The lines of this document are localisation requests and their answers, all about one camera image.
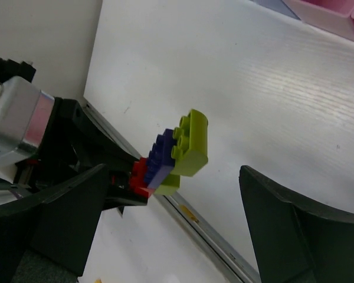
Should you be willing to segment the red long lego brick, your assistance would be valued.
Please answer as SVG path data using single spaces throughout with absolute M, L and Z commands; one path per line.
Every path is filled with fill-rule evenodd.
M 148 168 L 146 161 L 147 158 L 141 157 L 139 161 L 134 162 L 129 179 L 129 189 L 135 194 L 149 199 L 155 190 L 149 189 L 148 184 L 144 182 L 145 173 Z

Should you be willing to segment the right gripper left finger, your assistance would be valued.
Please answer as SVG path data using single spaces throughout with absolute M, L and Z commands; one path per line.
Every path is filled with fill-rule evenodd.
M 0 282 L 76 282 L 107 193 L 107 167 L 0 205 Z

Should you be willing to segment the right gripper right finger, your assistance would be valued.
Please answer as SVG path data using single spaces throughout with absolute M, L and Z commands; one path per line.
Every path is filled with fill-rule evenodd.
M 262 282 L 354 282 L 354 213 L 249 166 L 241 166 L 239 184 Z

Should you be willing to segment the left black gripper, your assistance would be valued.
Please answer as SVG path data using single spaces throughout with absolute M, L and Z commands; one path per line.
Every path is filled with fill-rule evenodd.
M 15 202 L 22 218 L 99 218 L 104 210 L 145 206 L 131 186 L 137 159 L 108 138 L 75 100 L 58 98 L 40 148 L 18 163 L 31 195 Z

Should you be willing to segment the lime green lego brick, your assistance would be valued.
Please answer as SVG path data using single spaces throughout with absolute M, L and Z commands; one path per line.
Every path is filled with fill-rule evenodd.
M 208 163 L 208 119 L 202 112 L 192 109 L 182 116 L 172 137 L 176 141 L 171 150 L 175 166 L 155 190 L 156 195 L 174 194 L 182 176 L 192 177 Z

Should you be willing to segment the purple lego brick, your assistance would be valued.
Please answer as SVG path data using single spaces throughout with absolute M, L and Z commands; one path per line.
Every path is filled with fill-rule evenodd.
M 157 135 L 146 161 L 147 171 L 143 180 L 147 188 L 157 189 L 175 167 L 175 159 L 171 155 L 175 145 L 172 129 Z

